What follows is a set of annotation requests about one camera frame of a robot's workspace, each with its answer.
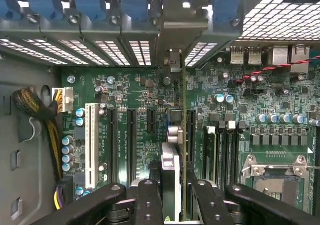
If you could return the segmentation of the black long expansion slot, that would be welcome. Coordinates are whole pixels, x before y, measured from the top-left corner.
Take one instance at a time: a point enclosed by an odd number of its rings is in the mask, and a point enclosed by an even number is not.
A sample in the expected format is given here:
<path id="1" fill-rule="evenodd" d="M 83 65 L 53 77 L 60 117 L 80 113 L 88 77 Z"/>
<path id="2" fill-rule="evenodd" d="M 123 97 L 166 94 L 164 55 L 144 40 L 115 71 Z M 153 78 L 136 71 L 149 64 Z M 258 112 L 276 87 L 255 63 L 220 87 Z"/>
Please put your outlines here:
<path id="1" fill-rule="evenodd" d="M 118 122 L 118 109 L 110 108 L 108 110 L 108 142 L 110 145 L 109 178 L 112 183 L 118 183 L 119 181 Z"/>
<path id="2" fill-rule="evenodd" d="M 137 172 L 137 110 L 127 110 L 127 182 L 130 186 Z"/>

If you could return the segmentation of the CPU socket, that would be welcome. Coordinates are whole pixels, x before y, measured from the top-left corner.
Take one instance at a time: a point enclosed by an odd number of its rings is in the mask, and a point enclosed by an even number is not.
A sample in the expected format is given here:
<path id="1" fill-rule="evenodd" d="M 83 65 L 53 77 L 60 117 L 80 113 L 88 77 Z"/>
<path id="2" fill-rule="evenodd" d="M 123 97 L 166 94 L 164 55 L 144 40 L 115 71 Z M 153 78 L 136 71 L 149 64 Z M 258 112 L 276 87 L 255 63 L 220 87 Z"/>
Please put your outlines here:
<path id="1" fill-rule="evenodd" d="M 292 162 L 262 162 L 249 154 L 240 171 L 240 183 L 274 199 L 311 213 L 313 196 L 307 158 L 298 155 Z"/>

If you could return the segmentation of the white PCI slot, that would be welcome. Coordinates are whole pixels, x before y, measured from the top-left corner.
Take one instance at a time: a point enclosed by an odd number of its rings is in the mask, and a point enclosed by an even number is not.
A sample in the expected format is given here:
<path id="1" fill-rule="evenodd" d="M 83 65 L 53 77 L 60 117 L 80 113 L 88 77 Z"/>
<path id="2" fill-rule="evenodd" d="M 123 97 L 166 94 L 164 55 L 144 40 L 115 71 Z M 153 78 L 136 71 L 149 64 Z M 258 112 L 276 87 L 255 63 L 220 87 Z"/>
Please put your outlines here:
<path id="1" fill-rule="evenodd" d="M 95 189 L 99 180 L 99 104 L 85 104 L 85 188 Z"/>

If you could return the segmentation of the black short expansion slot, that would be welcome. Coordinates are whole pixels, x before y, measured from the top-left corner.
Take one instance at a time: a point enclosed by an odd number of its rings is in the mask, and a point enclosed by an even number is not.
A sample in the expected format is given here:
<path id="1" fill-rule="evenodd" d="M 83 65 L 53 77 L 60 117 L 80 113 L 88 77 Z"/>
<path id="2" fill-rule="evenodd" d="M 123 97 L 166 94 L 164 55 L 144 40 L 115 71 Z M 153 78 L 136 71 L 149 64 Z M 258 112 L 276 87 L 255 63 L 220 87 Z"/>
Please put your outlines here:
<path id="1" fill-rule="evenodd" d="M 155 133 L 157 125 L 157 112 L 155 109 L 147 109 L 147 132 Z"/>

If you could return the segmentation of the green motherboard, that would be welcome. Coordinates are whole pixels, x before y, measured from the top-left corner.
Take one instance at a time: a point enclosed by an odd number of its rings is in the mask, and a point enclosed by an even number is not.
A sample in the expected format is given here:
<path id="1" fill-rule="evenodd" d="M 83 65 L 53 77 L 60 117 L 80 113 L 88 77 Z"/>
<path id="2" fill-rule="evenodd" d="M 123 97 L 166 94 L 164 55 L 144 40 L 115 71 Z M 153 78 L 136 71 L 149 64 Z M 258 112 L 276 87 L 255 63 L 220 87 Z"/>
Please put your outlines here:
<path id="1" fill-rule="evenodd" d="M 186 70 L 186 207 L 192 218 L 193 180 L 210 180 L 224 190 L 228 185 L 229 121 L 246 124 L 241 142 L 241 165 L 249 154 L 259 162 L 290 163 L 298 155 L 307 166 L 320 167 L 320 47 L 309 46 L 308 73 L 291 73 L 289 66 L 269 63 L 272 47 L 260 47 L 261 65 L 231 64 L 230 48 L 202 69 Z M 159 182 L 162 196 L 162 144 L 171 121 L 182 114 L 174 79 L 160 69 L 65 68 L 64 87 L 73 88 L 73 112 L 62 119 L 62 169 L 67 184 L 57 189 L 67 199 L 79 200 L 110 180 L 109 109 L 118 111 L 118 184 Z M 86 189 L 86 104 L 98 104 L 98 182 Z M 127 110 L 137 110 L 136 179 L 128 185 Z M 147 109 L 156 110 L 156 132 L 147 132 Z M 219 122 L 225 121 L 224 186 L 219 187 Z M 310 172 L 312 212 L 320 217 L 320 170 Z"/>

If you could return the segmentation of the white power connector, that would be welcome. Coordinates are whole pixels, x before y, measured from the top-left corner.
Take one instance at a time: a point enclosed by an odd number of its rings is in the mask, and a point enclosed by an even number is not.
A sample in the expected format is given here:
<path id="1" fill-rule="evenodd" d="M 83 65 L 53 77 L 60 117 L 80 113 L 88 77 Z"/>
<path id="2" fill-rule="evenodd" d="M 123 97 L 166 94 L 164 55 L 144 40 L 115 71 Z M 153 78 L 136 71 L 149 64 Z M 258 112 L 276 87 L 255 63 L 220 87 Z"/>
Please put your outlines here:
<path id="1" fill-rule="evenodd" d="M 52 101 L 56 101 L 58 113 L 71 114 L 74 110 L 74 88 L 73 87 L 61 87 L 52 88 Z"/>

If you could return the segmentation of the silver USB port stack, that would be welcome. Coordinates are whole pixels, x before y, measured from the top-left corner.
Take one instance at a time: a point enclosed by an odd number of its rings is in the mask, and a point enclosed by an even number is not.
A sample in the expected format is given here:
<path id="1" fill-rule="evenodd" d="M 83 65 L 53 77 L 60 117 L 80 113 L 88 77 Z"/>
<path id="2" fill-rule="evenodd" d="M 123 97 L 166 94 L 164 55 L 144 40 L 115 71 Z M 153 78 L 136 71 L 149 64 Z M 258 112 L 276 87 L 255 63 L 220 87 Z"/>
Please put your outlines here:
<path id="1" fill-rule="evenodd" d="M 248 48 L 248 64 L 259 66 L 262 64 L 262 51 L 260 47 Z"/>
<path id="2" fill-rule="evenodd" d="M 244 65 L 245 50 L 241 46 L 230 47 L 230 63 L 232 65 Z"/>

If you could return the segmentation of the silver network port block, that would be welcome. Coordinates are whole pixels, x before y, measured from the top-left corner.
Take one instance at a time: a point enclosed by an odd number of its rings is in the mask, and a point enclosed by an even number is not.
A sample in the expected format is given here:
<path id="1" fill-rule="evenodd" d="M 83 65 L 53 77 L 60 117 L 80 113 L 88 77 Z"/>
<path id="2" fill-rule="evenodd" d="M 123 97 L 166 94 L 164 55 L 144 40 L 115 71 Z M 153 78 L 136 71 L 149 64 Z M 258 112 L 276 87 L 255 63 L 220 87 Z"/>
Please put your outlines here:
<path id="1" fill-rule="evenodd" d="M 273 66 L 288 65 L 292 74 L 306 74 L 309 71 L 310 47 L 304 44 L 277 45 L 269 52 L 269 63 Z"/>

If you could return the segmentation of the black open PC case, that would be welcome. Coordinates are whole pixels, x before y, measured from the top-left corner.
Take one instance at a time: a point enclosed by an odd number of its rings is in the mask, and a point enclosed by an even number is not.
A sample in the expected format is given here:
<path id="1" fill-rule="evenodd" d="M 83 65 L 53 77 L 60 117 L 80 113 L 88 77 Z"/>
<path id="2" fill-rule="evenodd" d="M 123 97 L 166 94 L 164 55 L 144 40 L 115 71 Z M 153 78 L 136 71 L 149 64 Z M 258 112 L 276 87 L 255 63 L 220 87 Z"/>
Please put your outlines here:
<path id="1" fill-rule="evenodd" d="M 75 0 L 62 20 L 49 21 L 19 1 L 23 18 L 0 18 L 0 225 L 32 223 L 78 201 L 67 199 L 63 171 L 63 115 L 52 101 L 52 88 L 64 88 L 63 69 L 119 68 L 160 69 L 157 40 L 165 0 L 149 0 L 147 22 L 126 18 L 121 0 L 105 0 L 108 15 L 90 21 L 80 13 Z M 320 48 L 320 0 L 239 0 L 237 18 L 215 24 L 211 0 L 201 10 L 207 30 L 185 59 L 186 70 L 203 69 L 230 47 L 305 45 Z M 158 191 L 162 203 L 161 185 Z M 131 225 L 139 183 L 126 187 L 126 200 L 107 212 L 96 225 Z M 249 225 L 249 215 L 227 201 L 225 189 L 211 180 L 224 200 L 235 225 Z M 193 201 L 192 218 L 178 224 L 204 225 Z"/>

